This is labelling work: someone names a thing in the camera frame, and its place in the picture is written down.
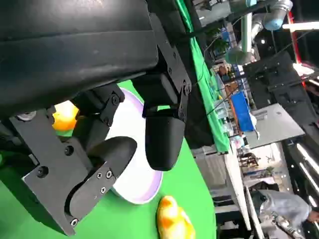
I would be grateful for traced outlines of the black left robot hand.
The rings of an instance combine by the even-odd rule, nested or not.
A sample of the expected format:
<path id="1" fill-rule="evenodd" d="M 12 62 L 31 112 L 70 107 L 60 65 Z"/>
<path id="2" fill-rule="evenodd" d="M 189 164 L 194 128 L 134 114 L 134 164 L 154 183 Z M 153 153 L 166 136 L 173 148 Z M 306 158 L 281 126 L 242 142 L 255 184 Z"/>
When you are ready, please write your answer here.
<path id="1" fill-rule="evenodd" d="M 171 170 L 190 79 L 172 45 L 173 0 L 0 3 L 0 178 L 33 218 L 72 236 L 137 149 L 107 138 L 131 80 L 144 100 L 145 152 Z"/>

